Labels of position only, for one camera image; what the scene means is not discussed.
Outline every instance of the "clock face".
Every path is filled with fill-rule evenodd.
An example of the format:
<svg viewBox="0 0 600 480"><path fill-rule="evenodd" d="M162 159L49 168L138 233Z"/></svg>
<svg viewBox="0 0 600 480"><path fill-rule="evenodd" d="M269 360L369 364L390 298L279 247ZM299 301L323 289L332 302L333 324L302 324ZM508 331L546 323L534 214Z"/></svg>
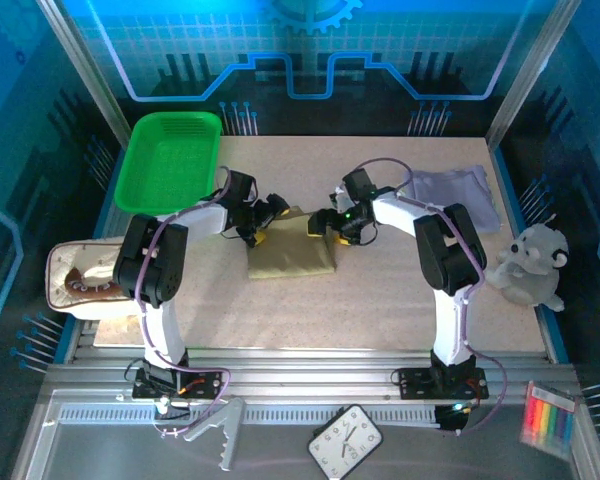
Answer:
<svg viewBox="0 0 600 480"><path fill-rule="evenodd" d="M344 478L382 443L362 407L349 407L309 443L309 453L328 478Z"/></svg>

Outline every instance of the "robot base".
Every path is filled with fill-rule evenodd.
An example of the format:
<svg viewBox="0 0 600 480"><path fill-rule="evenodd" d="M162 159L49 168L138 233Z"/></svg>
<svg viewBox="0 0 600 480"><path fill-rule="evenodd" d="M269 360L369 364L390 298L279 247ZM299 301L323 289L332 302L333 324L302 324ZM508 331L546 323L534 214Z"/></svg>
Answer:
<svg viewBox="0 0 600 480"><path fill-rule="evenodd" d="M395 373L402 400L484 400L489 389L484 370L471 356L458 365L444 365L433 351L431 367L401 368Z"/></svg>
<svg viewBox="0 0 600 480"><path fill-rule="evenodd" d="M133 383L134 400L157 400L166 395L175 399L214 399L222 389L222 373L185 373L144 362Z"/></svg>

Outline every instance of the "green basket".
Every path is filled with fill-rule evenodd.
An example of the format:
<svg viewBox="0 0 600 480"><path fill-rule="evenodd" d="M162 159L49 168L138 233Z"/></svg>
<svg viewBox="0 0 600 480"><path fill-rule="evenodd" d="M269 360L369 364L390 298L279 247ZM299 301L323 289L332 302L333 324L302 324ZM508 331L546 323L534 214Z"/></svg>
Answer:
<svg viewBox="0 0 600 480"><path fill-rule="evenodd" d="M220 119L206 112L161 112L141 118L116 184L118 207L163 215L209 195L221 130Z"/></svg>

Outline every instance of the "stuffed toy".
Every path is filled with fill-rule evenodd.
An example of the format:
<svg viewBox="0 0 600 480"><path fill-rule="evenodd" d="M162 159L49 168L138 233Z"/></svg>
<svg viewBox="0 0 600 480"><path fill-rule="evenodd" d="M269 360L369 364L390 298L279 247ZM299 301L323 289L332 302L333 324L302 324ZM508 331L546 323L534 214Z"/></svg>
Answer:
<svg viewBox="0 0 600 480"><path fill-rule="evenodd" d="M555 312L564 302L555 294L559 269L569 256L567 239L558 230L539 223L527 228L508 249L498 254L500 266L487 269L486 280L504 298L519 305L544 304Z"/></svg>

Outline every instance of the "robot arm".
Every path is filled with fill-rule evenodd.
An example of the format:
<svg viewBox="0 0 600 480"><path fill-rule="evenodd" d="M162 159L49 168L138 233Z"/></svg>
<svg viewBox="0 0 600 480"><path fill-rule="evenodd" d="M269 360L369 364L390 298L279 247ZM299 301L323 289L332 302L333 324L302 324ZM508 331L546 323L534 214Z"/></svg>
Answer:
<svg viewBox="0 0 600 480"><path fill-rule="evenodd" d="M459 244L447 245L445 238L451 239L453 234L432 206L402 197L391 187L376 188L364 169L351 172L343 182L331 195L336 208L316 212L309 220L308 234L323 235L329 226L339 234L340 243L359 245L365 226L381 224L415 237L422 272L436 305L430 374L437 388L432 395L454 398L467 381L479 381L482 375L465 344L470 305L462 308L467 290L479 280L477 272ZM452 205L437 210L451 219L484 269L486 256L466 208Z"/></svg>
<svg viewBox="0 0 600 480"><path fill-rule="evenodd" d="M176 365L186 362L186 349L176 321L174 297L182 282L187 248L210 235L234 227L245 243L254 247L264 239L262 230L277 215L288 211L287 203L276 194L269 195L266 202L252 199L254 184L253 177L232 171L230 185L217 203L180 215L166 226L160 236L140 292L141 299L147 304L146 331L143 331L145 360L157 367L152 369L155 375L175 378L173 372L168 371L170 365L164 360ZM207 203L211 198L213 195L200 203ZM156 218L136 215L131 219L113 271L113 281L129 298L135 298L136 282L147 249L166 218L168 216ZM151 338L154 348L147 344L147 336Z"/></svg>

